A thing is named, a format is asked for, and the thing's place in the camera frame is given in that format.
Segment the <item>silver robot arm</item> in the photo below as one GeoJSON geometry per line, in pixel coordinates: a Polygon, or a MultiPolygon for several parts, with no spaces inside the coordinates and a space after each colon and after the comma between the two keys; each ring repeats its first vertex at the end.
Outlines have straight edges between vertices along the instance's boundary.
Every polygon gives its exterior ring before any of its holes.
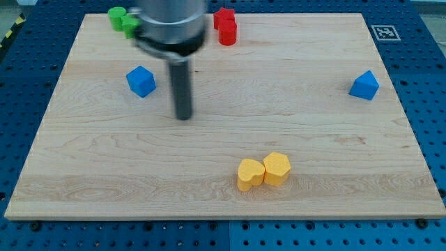
{"type": "Polygon", "coordinates": [[[135,45],[174,65],[185,63],[204,44],[204,0],[136,0],[135,45]]]}

